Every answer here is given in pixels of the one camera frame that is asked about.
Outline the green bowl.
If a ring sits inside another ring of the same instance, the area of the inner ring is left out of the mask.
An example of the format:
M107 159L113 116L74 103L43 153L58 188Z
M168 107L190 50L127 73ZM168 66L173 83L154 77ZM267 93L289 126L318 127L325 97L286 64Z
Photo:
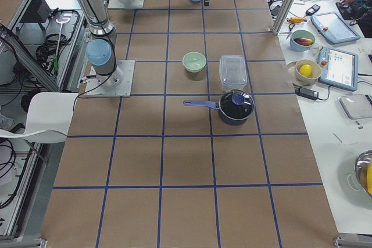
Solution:
M206 66L206 58L199 52L189 52L183 56L182 63L186 71L198 73Z

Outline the blue bowl with fruit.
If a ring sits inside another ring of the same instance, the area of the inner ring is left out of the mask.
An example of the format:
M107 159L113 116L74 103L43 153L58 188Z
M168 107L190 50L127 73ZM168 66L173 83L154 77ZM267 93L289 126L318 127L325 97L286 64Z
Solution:
M293 51L304 52L308 51L315 43L314 35L306 30L296 30L290 36L290 47Z

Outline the cream bowl with lemon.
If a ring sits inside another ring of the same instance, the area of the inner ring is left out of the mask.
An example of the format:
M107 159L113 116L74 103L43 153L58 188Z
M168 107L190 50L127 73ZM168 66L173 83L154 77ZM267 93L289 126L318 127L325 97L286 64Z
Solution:
M299 60L295 63L295 77L305 85L314 84L321 76L321 67L312 60Z

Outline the clear plastic food container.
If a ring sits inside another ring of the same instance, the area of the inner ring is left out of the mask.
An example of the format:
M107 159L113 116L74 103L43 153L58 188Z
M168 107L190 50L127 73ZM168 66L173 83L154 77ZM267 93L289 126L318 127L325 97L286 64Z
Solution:
M219 75L223 91L243 90L248 82L244 57L242 55L221 55Z

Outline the scissors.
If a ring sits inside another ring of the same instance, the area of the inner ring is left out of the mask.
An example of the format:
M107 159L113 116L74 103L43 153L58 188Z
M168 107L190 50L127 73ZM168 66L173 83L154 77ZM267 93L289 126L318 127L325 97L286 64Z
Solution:
M296 26L295 23L290 23L288 25L288 35L287 35L287 38L289 38L292 35L293 29L294 29L295 26Z

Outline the yellow orange tool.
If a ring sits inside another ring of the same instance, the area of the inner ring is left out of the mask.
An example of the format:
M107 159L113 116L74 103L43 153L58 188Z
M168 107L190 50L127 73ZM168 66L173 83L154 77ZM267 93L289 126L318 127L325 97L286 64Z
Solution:
M307 22L307 19L304 17L289 17L289 18L286 18L286 21L289 23L298 24L298 23Z

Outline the dark blue saucepan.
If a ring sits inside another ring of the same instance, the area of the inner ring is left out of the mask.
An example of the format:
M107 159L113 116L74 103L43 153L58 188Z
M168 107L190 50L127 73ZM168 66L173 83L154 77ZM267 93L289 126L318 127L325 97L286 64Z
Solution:
M218 111L222 122L228 125L241 125L254 111L255 103L251 95L238 89L225 91L218 102L206 100L184 100L185 106L202 106Z

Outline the black power adapter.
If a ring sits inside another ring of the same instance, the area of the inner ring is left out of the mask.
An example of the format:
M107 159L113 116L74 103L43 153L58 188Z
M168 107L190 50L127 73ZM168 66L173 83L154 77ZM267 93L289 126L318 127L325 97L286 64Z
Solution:
M304 87L296 87L295 88L295 93L298 96L304 97L306 99L310 100L318 100L319 99L319 93L317 91L304 88Z

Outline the blue teach pendant tablet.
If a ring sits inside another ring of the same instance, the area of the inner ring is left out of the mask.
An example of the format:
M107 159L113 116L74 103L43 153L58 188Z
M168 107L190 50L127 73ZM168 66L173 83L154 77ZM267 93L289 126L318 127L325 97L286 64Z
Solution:
M357 90L357 54L335 48L323 48L318 56L321 68L319 82L355 92Z

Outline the white chair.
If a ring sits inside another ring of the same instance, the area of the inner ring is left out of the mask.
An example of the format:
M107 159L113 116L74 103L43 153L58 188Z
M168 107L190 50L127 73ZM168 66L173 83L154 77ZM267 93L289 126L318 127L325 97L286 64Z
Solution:
M1 130L2 138L20 138L35 143L61 143L67 139L77 93L40 92L28 108L24 132Z

